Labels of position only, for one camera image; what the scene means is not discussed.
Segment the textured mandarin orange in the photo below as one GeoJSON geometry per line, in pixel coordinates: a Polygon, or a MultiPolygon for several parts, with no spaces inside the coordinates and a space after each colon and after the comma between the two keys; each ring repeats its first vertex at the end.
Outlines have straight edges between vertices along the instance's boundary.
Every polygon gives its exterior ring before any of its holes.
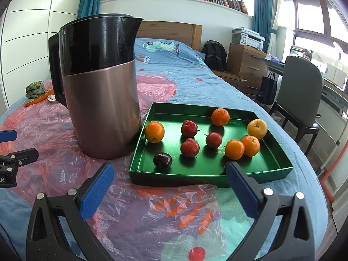
{"type": "Polygon", "coordinates": [[[217,127],[223,127],[227,125],[230,120],[230,114],[226,109],[215,109],[211,116],[212,124],[217,127]]]}

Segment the pink plastic sheet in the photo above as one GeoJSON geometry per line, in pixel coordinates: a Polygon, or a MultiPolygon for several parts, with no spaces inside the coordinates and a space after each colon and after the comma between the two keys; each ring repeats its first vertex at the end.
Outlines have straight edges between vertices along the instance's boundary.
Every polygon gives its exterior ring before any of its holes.
{"type": "MultiPolygon", "coordinates": [[[[57,103],[26,108],[19,101],[1,117],[1,128],[18,133],[14,143],[1,146],[4,153],[30,147],[40,153],[19,172],[15,188],[1,190],[1,234],[24,257],[36,194],[56,196],[81,185],[101,161],[80,152],[68,112],[57,103]]],[[[233,191],[202,184],[153,194],[131,183],[130,160],[113,161],[115,178],[92,220],[107,251],[123,260],[186,260],[191,248],[201,247],[206,260],[224,260],[234,247],[227,216],[233,191]]]]}

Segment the small red apple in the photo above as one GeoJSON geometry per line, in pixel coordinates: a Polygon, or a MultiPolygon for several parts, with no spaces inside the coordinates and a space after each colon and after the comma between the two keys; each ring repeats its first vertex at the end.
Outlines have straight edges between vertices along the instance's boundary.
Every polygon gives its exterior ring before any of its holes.
{"type": "Polygon", "coordinates": [[[193,138],[198,132],[197,124],[191,120],[185,120],[181,126],[181,133],[185,137],[193,138]]]}

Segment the grey chair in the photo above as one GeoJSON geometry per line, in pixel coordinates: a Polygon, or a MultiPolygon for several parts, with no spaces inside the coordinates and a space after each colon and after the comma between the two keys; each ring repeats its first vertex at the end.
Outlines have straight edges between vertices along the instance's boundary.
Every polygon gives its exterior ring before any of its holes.
{"type": "Polygon", "coordinates": [[[288,122],[297,128],[296,143],[300,143],[306,134],[312,138],[305,151],[308,155],[320,131],[316,121],[323,90],[323,78],[319,69],[302,57],[288,56],[278,96],[269,114],[279,112],[284,116],[282,128],[288,122]]]}

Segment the smooth orange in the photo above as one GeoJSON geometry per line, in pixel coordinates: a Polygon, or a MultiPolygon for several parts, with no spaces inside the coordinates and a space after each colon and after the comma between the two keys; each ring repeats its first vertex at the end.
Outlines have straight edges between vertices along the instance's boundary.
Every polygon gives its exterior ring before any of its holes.
{"type": "Polygon", "coordinates": [[[164,126],[157,121],[152,121],[146,125],[144,135],[150,143],[160,143],[165,135],[164,126]]]}

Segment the yellow round fruit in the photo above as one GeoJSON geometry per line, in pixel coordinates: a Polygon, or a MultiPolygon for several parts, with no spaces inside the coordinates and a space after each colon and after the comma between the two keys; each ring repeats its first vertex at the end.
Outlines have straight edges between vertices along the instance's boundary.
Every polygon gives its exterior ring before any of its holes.
{"type": "Polygon", "coordinates": [[[267,123],[262,119],[252,120],[247,125],[247,132],[249,135],[263,139],[268,132],[267,123]]]}

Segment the white wardrobe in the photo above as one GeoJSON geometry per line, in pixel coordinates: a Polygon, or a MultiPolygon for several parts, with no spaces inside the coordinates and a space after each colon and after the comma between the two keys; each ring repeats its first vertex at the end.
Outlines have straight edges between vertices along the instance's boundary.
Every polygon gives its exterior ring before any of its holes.
{"type": "Polygon", "coordinates": [[[48,39],[77,18],[80,0],[12,0],[1,17],[1,90],[10,107],[50,76],[48,39]]]}

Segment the dark purple plum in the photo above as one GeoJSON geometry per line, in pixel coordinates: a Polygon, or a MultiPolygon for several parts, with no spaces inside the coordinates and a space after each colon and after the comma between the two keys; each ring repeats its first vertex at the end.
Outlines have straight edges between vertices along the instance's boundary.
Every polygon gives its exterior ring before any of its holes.
{"type": "Polygon", "coordinates": [[[153,157],[153,164],[158,170],[167,170],[173,162],[172,157],[168,153],[160,152],[153,157]]]}

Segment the wooden headboard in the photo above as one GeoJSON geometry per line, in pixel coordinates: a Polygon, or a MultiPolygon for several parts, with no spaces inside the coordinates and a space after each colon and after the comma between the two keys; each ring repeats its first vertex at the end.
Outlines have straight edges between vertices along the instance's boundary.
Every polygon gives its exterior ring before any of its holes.
{"type": "Polygon", "coordinates": [[[137,37],[176,40],[200,51],[202,26],[184,22],[142,21],[137,37]]]}

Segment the red strawberry-like fruit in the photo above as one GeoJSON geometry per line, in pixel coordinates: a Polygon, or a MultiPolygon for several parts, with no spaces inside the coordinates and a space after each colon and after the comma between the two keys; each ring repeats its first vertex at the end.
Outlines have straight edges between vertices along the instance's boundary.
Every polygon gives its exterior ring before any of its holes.
{"type": "Polygon", "coordinates": [[[197,156],[200,146],[196,140],[188,138],[181,144],[180,149],[182,155],[192,158],[197,156]]]}

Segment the white printer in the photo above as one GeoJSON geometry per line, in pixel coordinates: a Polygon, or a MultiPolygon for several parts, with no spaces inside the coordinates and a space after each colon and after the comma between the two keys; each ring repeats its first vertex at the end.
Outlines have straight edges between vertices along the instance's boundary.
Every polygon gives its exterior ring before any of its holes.
{"type": "Polygon", "coordinates": [[[240,27],[232,30],[232,44],[247,45],[262,51],[265,38],[259,33],[240,27]]]}

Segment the small orange kumquat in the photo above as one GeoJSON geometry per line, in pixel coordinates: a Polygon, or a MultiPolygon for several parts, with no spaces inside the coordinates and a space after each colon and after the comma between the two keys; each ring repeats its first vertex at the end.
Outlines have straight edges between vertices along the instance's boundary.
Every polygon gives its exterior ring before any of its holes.
{"type": "Polygon", "coordinates": [[[239,140],[229,140],[225,146],[225,155],[230,160],[237,161],[239,160],[245,151],[244,144],[239,140]]]}

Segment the large mandarin orange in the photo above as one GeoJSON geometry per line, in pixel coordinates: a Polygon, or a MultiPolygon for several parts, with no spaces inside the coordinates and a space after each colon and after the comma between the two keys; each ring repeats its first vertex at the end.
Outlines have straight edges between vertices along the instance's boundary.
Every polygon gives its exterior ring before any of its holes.
{"type": "Polygon", "coordinates": [[[247,157],[255,156],[260,149],[259,139],[257,137],[247,135],[241,139],[241,143],[244,145],[244,155],[247,157]]]}

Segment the green toy cabbage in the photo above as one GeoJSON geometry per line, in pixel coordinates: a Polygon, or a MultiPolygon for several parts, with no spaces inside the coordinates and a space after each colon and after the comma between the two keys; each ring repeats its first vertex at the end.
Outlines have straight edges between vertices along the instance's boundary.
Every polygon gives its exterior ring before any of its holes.
{"type": "Polygon", "coordinates": [[[28,99],[36,100],[42,97],[47,90],[45,89],[44,83],[42,81],[36,81],[28,85],[25,89],[25,96],[28,99]]]}

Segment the red crabapple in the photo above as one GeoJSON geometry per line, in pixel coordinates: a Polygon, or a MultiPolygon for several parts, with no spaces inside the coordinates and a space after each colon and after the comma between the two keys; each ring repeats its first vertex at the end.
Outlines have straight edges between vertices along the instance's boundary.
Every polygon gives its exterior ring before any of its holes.
{"type": "Polygon", "coordinates": [[[212,149],[217,149],[222,143],[222,135],[217,132],[210,132],[206,136],[206,145],[212,149]]]}

